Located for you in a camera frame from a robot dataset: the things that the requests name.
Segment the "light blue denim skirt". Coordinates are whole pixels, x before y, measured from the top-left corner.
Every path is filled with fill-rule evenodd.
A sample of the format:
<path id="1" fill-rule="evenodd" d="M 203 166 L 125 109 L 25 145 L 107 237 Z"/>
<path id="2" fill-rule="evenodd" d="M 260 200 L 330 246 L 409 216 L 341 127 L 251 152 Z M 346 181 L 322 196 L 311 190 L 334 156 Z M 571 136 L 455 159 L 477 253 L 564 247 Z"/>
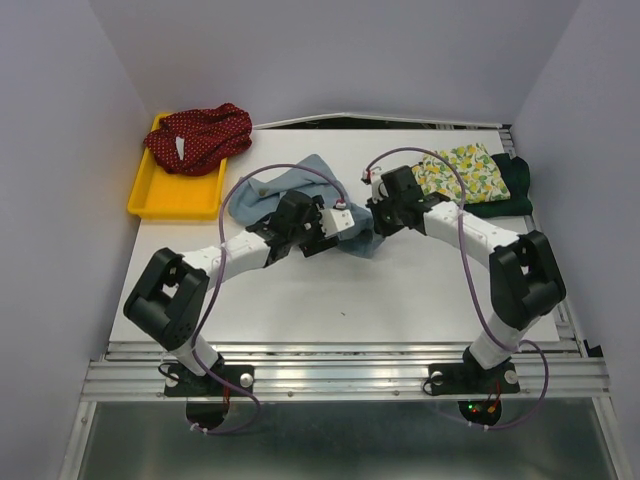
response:
<path id="1" fill-rule="evenodd" d="M 273 212 L 281 197 L 289 190 L 300 191 L 309 197 L 320 195 L 326 206 L 334 205 L 340 198 L 335 183 L 344 193 L 347 207 L 355 225 L 338 235 L 338 249 L 344 253 L 371 259 L 382 245 L 384 238 L 374 231 L 370 211 L 351 201 L 347 188 L 337 179 L 327 163 L 317 154 L 312 154 L 297 163 L 325 175 L 318 176 L 306 170 L 291 168 L 272 180 L 263 182 L 252 177 L 245 181 L 231 196 L 228 203 L 230 216 L 240 225 L 249 226 Z"/>

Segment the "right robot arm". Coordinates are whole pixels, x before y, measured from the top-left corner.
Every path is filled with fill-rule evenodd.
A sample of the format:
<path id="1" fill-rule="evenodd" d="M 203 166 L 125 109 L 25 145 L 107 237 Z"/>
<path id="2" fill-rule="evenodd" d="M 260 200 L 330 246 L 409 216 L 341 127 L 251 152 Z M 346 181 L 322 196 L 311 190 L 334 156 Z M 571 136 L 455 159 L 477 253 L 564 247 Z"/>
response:
<path id="1" fill-rule="evenodd" d="M 466 387 L 484 389 L 531 326 L 566 297 L 549 240 L 537 230 L 519 234 L 495 226 L 439 192 L 424 193 L 408 166 L 369 171 L 363 182 L 371 188 L 366 206 L 376 233 L 388 237 L 407 228 L 458 249 L 468 282 L 470 258 L 488 270 L 492 313 L 460 366 Z"/>

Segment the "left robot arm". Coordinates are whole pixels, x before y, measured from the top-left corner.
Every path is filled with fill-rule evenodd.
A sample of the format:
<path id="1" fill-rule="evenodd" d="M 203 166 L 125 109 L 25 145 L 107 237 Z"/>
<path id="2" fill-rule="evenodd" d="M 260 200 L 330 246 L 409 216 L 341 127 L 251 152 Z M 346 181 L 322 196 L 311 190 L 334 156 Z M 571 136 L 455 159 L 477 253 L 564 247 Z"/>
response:
<path id="1" fill-rule="evenodd" d="M 355 225 L 346 204 L 328 207 L 321 196 L 287 192 L 271 213 L 219 247 L 187 253 L 156 251 L 123 307 L 124 316 L 174 356 L 199 393 L 222 382 L 222 356 L 201 335 L 201 313 L 209 291 L 242 273 L 266 268 L 298 247 L 310 257 L 339 243 Z"/>

